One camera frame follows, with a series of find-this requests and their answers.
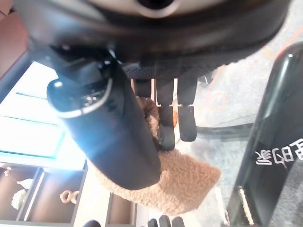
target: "black robotic finger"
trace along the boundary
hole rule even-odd
[[[154,219],[154,218],[151,219],[151,220],[149,220],[148,223],[147,223],[147,226],[148,226],[148,227],[158,227],[157,220]]]
[[[172,227],[185,227],[183,219],[181,217],[175,217],[171,223]]]
[[[159,219],[160,227],[171,227],[169,217],[167,215],[162,215]]]

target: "bright window light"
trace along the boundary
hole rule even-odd
[[[83,168],[85,154],[60,126],[60,120],[46,100],[47,86],[57,78],[55,70],[33,62],[2,101],[0,161]]]

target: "small decorative ornament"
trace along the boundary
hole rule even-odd
[[[71,194],[71,202],[73,204],[77,204],[78,195],[79,195],[79,191],[75,191]]]
[[[24,187],[25,189],[29,189],[30,186],[33,183],[33,179],[26,179],[23,181],[17,181],[17,184],[20,184],[22,187]]]
[[[71,194],[72,194],[72,192],[70,190],[65,190],[64,192],[61,193],[59,198],[61,199],[61,201],[64,204],[66,204],[66,203],[69,203],[71,201]]]
[[[16,192],[11,201],[11,206],[16,210],[19,210],[22,204],[24,203],[26,196],[27,192],[24,189]]]

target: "fuzzy brown fabric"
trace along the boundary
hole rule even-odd
[[[158,138],[159,113],[156,104],[138,98],[154,138]],[[93,164],[89,167],[111,192],[129,201],[159,210],[167,215],[179,215],[196,209],[220,177],[220,170],[199,162],[178,150],[159,152],[161,177],[157,184],[140,190],[127,190],[110,181]]]

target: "black round object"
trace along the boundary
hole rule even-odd
[[[146,8],[158,10],[169,6],[174,0],[138,0],[138,2]]]
[[[33,39],[111,49],[129,78],[150,79],[200,77],[246,58],[279,31],[290,0],[224,0],[164,18],[110,11],[102,2],[14,0],[14,7]]]

